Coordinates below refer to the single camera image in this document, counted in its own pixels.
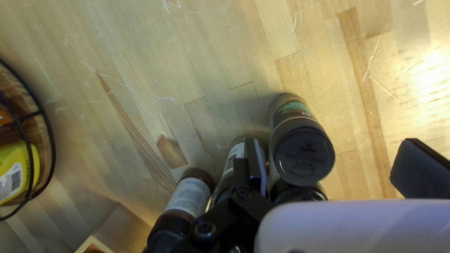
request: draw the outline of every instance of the wire rack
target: wire rack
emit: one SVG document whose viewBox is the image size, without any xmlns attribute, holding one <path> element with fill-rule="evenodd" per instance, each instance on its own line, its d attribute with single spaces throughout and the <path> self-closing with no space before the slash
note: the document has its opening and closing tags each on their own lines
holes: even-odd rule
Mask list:
<svg viewBox="0 0 450 253">
<path fill-rule="evenodd" d="M 52 128 L 50 126 L 50 121 L 49 118 L 47 116 L 47 114 L 45 113 L 44 107 L 42 106 L 42 104 L 40 103 L 40 101 L 37 99 L 36 94 L 31 90 L 31 88 L 26 84 L 26 82 L 2 59 L 0 59 L 0 64 L 3 65 L 3 67 L 5 67 L 6 69 L 8 69 L 11 74 L 22 84 L 23 88 L 25 88 L 25 90 L 28 92 L 28 95 L 34 100 L 34 103 L 36 104 L 38 110 L 33 112 L 33 113 L 29 113 L 27 115 L 23 115 L 23 116 L 19 116 L 19 113 L 17 111 L 16 108 L 14 108 L 14 106 L 11 104 L 10 100 L 6 97 L 6 95 L 0 90 L 0 102 L 3 103 L 6 108 L 9 110 L 12 118 L 14 119 L 14 126 L 15 128 L 17 128 L 18 132 L 20 133 L 21 138 L 23 139 L 23 141 L 25 142 L 26 148 L 27 148 L 27 153 L 28 153 L 28 164 L 27 164 L 27 170 L 28 170 L 28 188 L 26 190 L 25 193 L 25 197 L 24 200 L 18 204 L 18 206 L 11 211 L 9 214 L 0 217 L 0 221 L 4 221 L 10 217 L 12 217 L 14 214 L 16 214 L 20 209 L 22 209 L 30 200 L 34 199 L 35 197 L 39 196 L 44 190 L 45 188 L 48 186 L 48 184 L 50 183 L 50 180 L 53 176 L 53 172 L 54 172 L 54 168 L 55 168 L 55 160 L 56 160 L 56 148 L 55 148 L 55 140 L 54 140 L 54 135 L 53 135 L 53 131 Z M 48 177 L 45 181 L 45 183 L 39 188 L 36 189 L 33 192 L 33 180 L 34 180 L 34 165 L 35 165 L 35 161 L 33 160 L 33 155 L 32 155 L 32 147 L 31 147 L 31 142 L 30 142 L 30 138 L 25 130 L 24 127 L 24 122 L 32 117 L 36 117 L 38 115 L 41 115 L 46 129 L 47 129 L 47 133 L 48 133 L 48 145 L 50 146 L 50 153 L 51 153 L 51 159 L 50 159 L 50 166 L 49 166 L 49 174 Z"/>
</svg>

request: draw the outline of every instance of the wooden floor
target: wooden floor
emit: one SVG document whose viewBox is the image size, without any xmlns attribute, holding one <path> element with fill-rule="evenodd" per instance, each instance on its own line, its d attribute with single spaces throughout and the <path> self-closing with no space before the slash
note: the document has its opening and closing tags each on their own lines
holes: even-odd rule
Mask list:
<svg viewBox="0 0 450 253">
<path fill-rule="evenodd" d="M 450 157 L 448 0 L 0 0 L 0 57 L 45 104 L 48 189 L 0 223 L 1 253 L 69 253 L 117 202 L 152 225 L 184 169 L 219 179 L 302 96 L 335 147 L 330 199 L 401 197 L 400 142 Z M 9 209 L 0 208 L 5 214 Z"/>
</svg>

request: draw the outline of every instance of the dark lid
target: dark lid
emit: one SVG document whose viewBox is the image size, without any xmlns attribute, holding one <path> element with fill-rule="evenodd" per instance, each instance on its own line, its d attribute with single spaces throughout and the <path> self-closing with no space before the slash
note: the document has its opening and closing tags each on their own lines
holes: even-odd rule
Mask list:
<svg viewBox="0 0 450 253">
<path fill-rule="evenodd" d="M 188 178 L 188 177 L 194 177 L 197 179 L 200 179 L 201 181 L 203 181 L 209 188 L 210 193 L 212 193 L 212 191 L 214 191 L 214 179 L 212 178 L 212 176 L 199 168 L 189 168 L 187 170 L 184 171 L 184 173 L 181 175 L 180 181 Z"/>
<path fill-rule="evenodd" d="M 158 230 L 148 238 L 147 248 L 143 253 L 169 253 L 184 238 L 184 235 L 170 230 Z"/>
<path fill-rule="evenodd" d="M 280 140 L 274 162 L 281 178 L 292 185 L 310 186 L 323 179 L 334 165 L 328 138 L 311 128 L 298 128 Z"/>
</svg>

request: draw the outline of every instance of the white label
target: white label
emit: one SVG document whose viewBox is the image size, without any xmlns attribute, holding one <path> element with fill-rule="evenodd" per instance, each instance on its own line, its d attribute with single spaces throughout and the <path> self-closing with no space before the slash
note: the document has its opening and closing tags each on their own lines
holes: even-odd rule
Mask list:
<svg viewBox="0 0 450 253">
<path fill-rule="evenodd" d="M 205 182 L 194 177 L 185 178 L 178 183 L 164 211 L 178 209 L 197 219 L 204 214 L 210 195 Z"/>
<path fill-rule="evenodd" d="M 228 152 L 228 157 L 225 163 L 225 169 L 224 173 L 222 174 L 222 177 L 224 177 L 225 174 L 233 171 L 233 165 L 234 165 L 234 159 L 235 158 L 243 158 L 245 153 L 245 143 L 241 142 L 236 145 L 234 145 Z"/>
<path fill-rule="evenodd" d="M 21 163 L 15 163 L 0 176 L 0 201 L 16 195 L 22 189 L 23 172 Z"/>
</svg>

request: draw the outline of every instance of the black wire basket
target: black wire basket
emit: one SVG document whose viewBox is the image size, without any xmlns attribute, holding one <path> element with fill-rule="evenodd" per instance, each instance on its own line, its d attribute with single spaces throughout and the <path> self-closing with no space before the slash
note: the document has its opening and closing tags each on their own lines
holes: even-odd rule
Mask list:
<svg viewBox="0 0 450 253">
<path fill-rule="evenodd" d="M 47 114 L 45 113 L 44 107 L 40 103 L 40 101 L 37 99 L 35 93 L 31 90 L 31 88 L 26 84 L 26 82 L 2 59 L 0 59 L 0 68 L 3 68 L 4 72 L 8 72 L 8 77 L 11 79 L 14 79 L 14 83 L 20 86 L 20 95 L 26 96 L 29 98 L 29 101 L 34 103 L 32 106 L 33 108 L 37 108 L 37 110 L 33 112 L 27 112 L 25 114 L 22 113 L 22 115 L 19 113 L 18 107 L 16 104 L 14 104 L 11 96 L 8 96 L 8 87 L 1 87 L 2 83 L 0 82 L 0 103 L 5 105 L 5 107 L 9 110 L 9 113 L 11 117 L 13 118 L 13 125 L 11 126 L 14 131 L 18 132 L 20 134 L 20 138 L 25 142 L 27 153 L 28 153 L 28 163 L 27 163 L 27 170 L 29 175 L 29 182 L 28 182 L 28 188 L 27 190 L 20 195 L 21 201 L 19 203 L 9 203 L 9 205 L 18 205 L 13 211 L 11 211 L 9 214 L 0 217 L 0 221 L 4 221 L 10 217 L 12 217 L 14 214 L 16 214 L 20 209 L 22 209 L 28 201 L 34 199 L 39 194 L 41 194 L 45 188 L 50 183 L 50 180 L 53 176 L 54 168 L 55 168 L 55 160 L 56 160 L 56 148 L 55 148 L 55 141 L 54 136 L 52 132 L 52 128 L 50 126 L 49 118 Z M 34 136 L 30 135 L 30 131 L 27 129 L 30 125 L 29 122 L 34 118 L 37 120 L 38 117 L 39 121 L 43 122 L 43 124 L 40 124 L 41 129 L 43 129 L 44 132 L 46 132 L 45 138 L 43 138 L 42 143 L 37 147 L 38 152 L 40 151 L 40 147 L 46 147 L 46 157 L 45 159 L 46 164 L 44 164 L 44 167 L 41 170 L 41 173 L 45 173 L 45 176 L 43 176 L 42 180 L 39 183 L 36 183 L 36 185 L 33 185 L 33 181 L 35 178 L 35 161 L 33 160 L 32 155 L 32 146 L 31 146 L 31 139 L 34 138 Z"/>
</svg>

